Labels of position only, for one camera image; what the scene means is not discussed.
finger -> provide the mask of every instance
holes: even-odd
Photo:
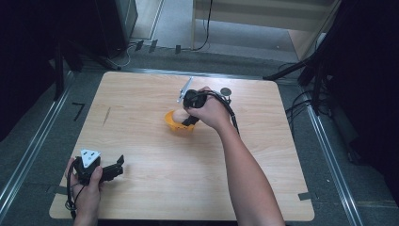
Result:
[[[88,185],[88,188],[91,191],[99,190],[99,183],[102,176],[103,168],[100,166],[96,167],[93,173],[91,173],[90,184]]]
[[[203,88],[199,89],[199,91],[205,91],[205,90],[212,91],[209,87],[203,87]]]
[[[194,107],[185,107],[184,110],[191,116],[194,117],[199,117],[200,115],[200,108],[194,108]]]
[[[70,167],[71,167],[73,161],[74,161],[74,158],[70,158],[70,160],[68,161],[67,168],[65,169],[64,176],[67,179],[68,179],[68,171],[70,170]]]
[[[84,189],[85,187],[82,186],[81,184],[77,183],[77,184],[71,185],[71,188],[72,188],[73,199],[76,200],[77,194],[79,194],[79,192],[80,192],[82,189]]]
[[[100,183],[100,184],[99,184],[99,190],[100,190],[100,192],[103,190],[103,187],[104,187],[104,183]]]

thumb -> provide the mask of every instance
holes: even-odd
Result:
[[[91,173],[90,184],[88,186],[98,189],[102,176],[103,176],[103,168],[100,166],[96,167],[93,173]]]
[[[199,108],[194,108],[194,107],[185,107],[184,108],[184,110],[188,113],[188,114],[190,114],[190,115],[192,115],[192,116],[194,116],[194,117],[199,117],[199,111],[200,111],[200,109]]]

person's arm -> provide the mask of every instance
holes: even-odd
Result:
[[[68,169],[70,168],[73,158],[68,162],[67,169],[65,170],[65,177],[68,175]],[[91,174],[90,183],[88,186],[83,187],[78,184],[78,178],[76,175],[71,175],[71,185],[73,186],[72,194],[76,205],[76,219],[73,225],[85,225],[94,226],[97,225],[99,205],[100,205],[100,185],[99,182],[103,175],[103,168],[98,166]]]
[[[202,108],[186,111],[214,128],[220,136],[231,203],[238,224],[285,225],[266,176],[231,124],[224,106],[214,97],[208,97]]]

forearm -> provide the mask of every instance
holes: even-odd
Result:
[[[73,223],[73,226],[96,226],[97,225],[97,217],[94,216],[76,216],[76,219]]]
[[[225,152],[231,203],[240,225],[284,225],[261,167],[229,123],[216,130]]]

cable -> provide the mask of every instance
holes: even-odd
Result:
[[[209,22],[211,20],[211,12],[212,12],[212,4],[214,3],[214,0],[211,0],[211,4],[209,6],[209,13],[208,13],[208,23],[206,25],[206,39],[205,42],[202,44],[201,47],[199,48],[195,48],[195,49],[191,49],[191,48],[183,48],[182,50],[189,50],[189,51],[198,51],[200,49],[203,48],[203,46],[205,46],[205,44],[208,42],[209,39]]]
[[[68,196],[68,199],[67,199],[67,201],[65,202],[65,207],[68,209],[68,210],[70,210],[71,211],[71,216],[72,216],[72,218],[73,219],[75,219],[76,218],[76,205],[75,205],[75,203],[73,202],[73,200],[72,200],[72,191],[71,191],[71,174],[72,174],[72,172],[73,172],[73,167],[74,167],[74,165],[76,164],[76,160],[74,160],[72,163],[71,163],[71,166],[70,166],[70,168],[69,168],[69,170],[68,170],[68,175],[67,175],[67,196]]]
[[[135,46],[136,44],[137,44],[137,42],[135,42],[135,41],[129,41],[129,43],[127,44],[127,49],[132,47],[132,46]],[[123,51],[119,51],[115,56],[112,56],[109,59],[114,59],[116,57],[119,57],[121,53],[123,53]]]
[[[304,66],[313,68],[310,65],[308,65],[308,62],[311,62],[312,60],[313,60],[313,55],[309,56],[309,57],[307,57],[307,58],[305,58],[305,59],[303,59],[303,60],[301,60],[299,62],[297,62],[293,66],[290,66],[290,67],[284,69],[281,72],[274,73],[274,74],[268,75],[268,76],[263,76],[263,80],[275,81],[275,80],[277,80],[279,78],[282,78],[283,76],[287,75],[288,73],[292,73],[292,72],[294,72],[296,70],[299,70],[299,69],[303,68]]]
[[[83,188],[85,188],[85,186],[82,186],[82,188],[80,188],[79,192],[76,195],[76,198],[74,199],[74,202],[77,202],[77,198],[79,198],[80,193],[83,191]]]
[[[204,9],[204,6],[203,6],[204,2],[205,2],[205,0],[202,0],[202,17],[204,17],[204,13],[205,13],[205,9]],[[203,30],[208,33],[209,26],[208,26],[208,29],[207,29],[206,26],[205,26],[205,19],[202,19],[202,27],[203,27]],[[210,48],[211,48],[211,43],[208,42],[208,48],[205,51],[209,50]]]
[[[320,101],[318,101],[318,103],[313,103],[312,100],[305,100],[305,101],[302,101],[302,102],[296,104],[296,101],[297,101],[302,95],[304,95],[304,94],[306,94],[306,93],[310,93],[310,92],[313,92],[313,90],[308,90],[308,91],[304,91],[304,92],[300,93],[300,94],[299,94],[298,96],[296,96],[295,99],[293,100],[292,106],[291,106],[290,108],[288,108],[288,109],[285,110],[285,113],[286,113],[286,114],[290,113],[290,115],[287,116],[287,120],[289,120],[288,123],[289,123],[290,128],[291,128],[291,134],[292,134],[292,136],[293,136],[293,140],[295,140],[294,118],[295,118],[296,116],[298,116],[300,113],[302,113],[302,112],[307,108],[308,105],[316,104],[317,107],[320,107],[321,104],[324,103],[325,100],[326,100],[326,99],[320,100]]]
[[[237,120],[235,118],[235,114],[230,107],[230,100],[227,100],[225,96],[221,96],[212,90],[204,90],[204,91],[198,93],[197,95],[192,96],[190,99],[188,99],[188,101],[192,101],[194,98],[199,97],[199,96],[208,96],[208,95],[215,97],[220,103],[222,103],[224,105],[224,107],[230,114],[232,125],[237,130],[238,135],[240,135],[240,131],[238,130],[238,124],[237,124]]]
[[[281,64],[281,65],[279,65],[278,71],[279,71],[283,66],[289,65],[289,64],[295,64],[295,63],[284,63],[284,64]]]
[[[127,49],[126,49],[126,55],[129,57],[129,59],[128,59],[128,61],[127,61],[127,63],[125,63],[125,64],[117,64],[117,63],[115,63],[115,62],[113,62],[111,59],[107,59],[110,63],[112,63],[113,65],[115,65],[115,66],[117,66],[117,67],[120,67],[120,68],[122,68],[122,67],[124,67],[124,66],[127,66],[129,63],[130,63],[130,55],[129,55],[129,50],[130,49],[132,49],[133,47],[135,47],[136,46],[136,43],[134,43],[134,44],[132,44],[132,45],[130,45]]]

